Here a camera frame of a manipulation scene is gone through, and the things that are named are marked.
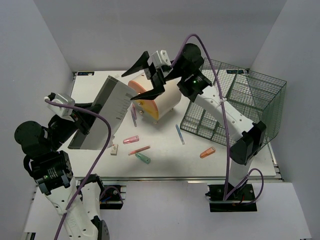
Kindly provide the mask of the white silver-spined booklet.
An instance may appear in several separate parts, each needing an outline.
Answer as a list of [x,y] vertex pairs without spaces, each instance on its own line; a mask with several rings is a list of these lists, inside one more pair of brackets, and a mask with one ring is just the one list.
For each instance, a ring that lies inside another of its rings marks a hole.
[[[109,146],[113,143],[114,135],[121,126],[132,101],[131,98],[136,95],[128,85],[109,75],[93,104],[101,106],[98,114],[106,119],[111,127],[111,137]],[[95,119],[89,134],[84,135],[77,131],[72,138],[68,148],[71,150],[101,150],[108,138],[108,128],[100,119]]]

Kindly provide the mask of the purple pen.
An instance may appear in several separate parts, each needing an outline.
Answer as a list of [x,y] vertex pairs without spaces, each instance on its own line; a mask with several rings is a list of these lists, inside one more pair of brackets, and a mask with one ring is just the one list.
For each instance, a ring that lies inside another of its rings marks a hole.
[[137,122],[136,122],[136,120],[133,118],[133,115],[132,115],[132,121],[133,121],[134,127],[136,128],[136,127],[137,127]]

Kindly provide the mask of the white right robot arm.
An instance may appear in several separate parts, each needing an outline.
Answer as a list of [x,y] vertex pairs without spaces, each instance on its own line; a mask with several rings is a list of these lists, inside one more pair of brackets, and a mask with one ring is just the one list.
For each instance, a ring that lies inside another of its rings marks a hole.
[[262,121],[255,123],[245,117],[223,97],[220,85],[214,85],[200,71],[204,61],[200,48],[186,43],[173,61],[165,50],[153,54],[143,52],[122,76],[144,71],[151,82],[152,89],[132,97],[133,101],[153,101],[165,92],[167,82],[179,78],[177,87],[181,94],[224,126],[227,163],[223,200],[236,200],[244,193],[252,157],[261,149],[267,126]]

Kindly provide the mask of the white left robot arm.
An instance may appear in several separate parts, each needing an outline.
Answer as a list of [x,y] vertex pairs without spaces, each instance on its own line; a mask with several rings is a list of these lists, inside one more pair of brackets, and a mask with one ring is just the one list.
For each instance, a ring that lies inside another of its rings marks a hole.
[[110,239],[100,212],[100,199],[106,193],[101,178],[90,172],[77,185],[69,156],[59,149],[73,133],[88,134],[101,108],[99,104],[76,104],[70,110],[71,120],[54,115],[47,127],[29,120],[14,132],[25,154],[24,169],[55,207],[61,219],[57,231],[65,228],[71,240]]

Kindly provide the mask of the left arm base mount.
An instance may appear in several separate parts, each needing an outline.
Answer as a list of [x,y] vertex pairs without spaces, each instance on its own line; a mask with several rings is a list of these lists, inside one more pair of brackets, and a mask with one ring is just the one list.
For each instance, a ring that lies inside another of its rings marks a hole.
[[110,185],[105,185],[104,187],[107,190],[100,199],[100,209],[121,210],[126,199],[127,186],[116,184],[112,187]]

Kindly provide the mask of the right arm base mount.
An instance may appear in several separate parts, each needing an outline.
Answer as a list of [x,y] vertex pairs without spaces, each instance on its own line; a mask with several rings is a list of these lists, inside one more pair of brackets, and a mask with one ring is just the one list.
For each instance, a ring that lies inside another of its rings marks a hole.
[[211,213],[247,213],[258,211],[256,203],[250,203],[256,197],[252,184],[246,184],[240,190],[236,190],[225,201],[223,201],[224,184],[209,184],[205,196],[209,201]]

